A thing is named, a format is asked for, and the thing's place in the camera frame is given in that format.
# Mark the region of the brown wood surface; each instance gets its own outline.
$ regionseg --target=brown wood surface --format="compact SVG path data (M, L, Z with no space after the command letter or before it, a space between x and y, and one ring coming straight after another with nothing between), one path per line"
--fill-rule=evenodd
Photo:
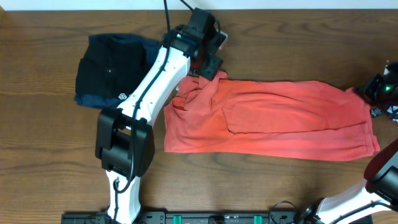
M224 59L242 80L321 80L359 85L398 60L398 11L215 11L229 34ZM171 11L172 26L188 11ZM159 39L162 11L8 12L0 24L0 223L60 223L63 212L109 205L95 158L98 110L73 100L88 36L130 32ZM154 161L141 202L169 210L267 210L299 207L358 183L371 158L322 162L244 154L164 153L164 117L154 127ZM382 148L398 124L374 120ZM379 213L375 223L397 223Z

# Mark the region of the wooden tabletop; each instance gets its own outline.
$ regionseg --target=wooden tabletop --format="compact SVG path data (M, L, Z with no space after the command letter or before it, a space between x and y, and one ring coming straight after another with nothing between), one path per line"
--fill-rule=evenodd
M398 60L398 11L215 11L229 34L218 55L233 79L320 80L359 85ZM188 11L170 11L172 27ZM60 223L64 212L109 205L95 157L100 112L73 100L88 36L126 32L160 39L162 11L7 12L0 23L0 223ZM374 119L382 148L398 123ZM357 184L370 157L323 162L245 154L164 152L161 113L156 154L141 203L176 210L267 210L281 200L305 207ZM397 223L378 213L375 223Z

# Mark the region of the black cloth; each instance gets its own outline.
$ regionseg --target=black cloth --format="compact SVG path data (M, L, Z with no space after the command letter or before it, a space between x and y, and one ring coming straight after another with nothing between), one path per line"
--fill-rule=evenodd
M117 98L131 94L150 69L142 42L120 43L110 36L93 39L80 60L77 95Z

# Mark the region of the white wall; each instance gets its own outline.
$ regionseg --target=white wall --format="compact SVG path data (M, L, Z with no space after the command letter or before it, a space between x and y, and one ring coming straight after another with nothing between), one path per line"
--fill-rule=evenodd
M169 9L186 9L168 0ZM398 0L186 0L202 9L397 9ZM140 10L163 9L163 0L0 0L17 10Z

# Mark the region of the wood grain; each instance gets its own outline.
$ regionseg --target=wood grain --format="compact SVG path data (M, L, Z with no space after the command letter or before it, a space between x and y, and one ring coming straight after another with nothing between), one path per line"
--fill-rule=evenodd
M240 80L321 80L359 85L386 60L398 60L398 11L215 11L229 42L218 55ZM171 11L172 26L190 13ZM73 101L88 36L130 32L159 39L161 11L8 12L0 23L0 223L60 223L63 212L109 205L94 156L98 110ZM320 162L245 154L165 153L164 117L141 202L169 210L267 210L280 200L300 207L362 179L371 158ZM398 124L374 120L382 148ZM375 223L397 223L380 213Z

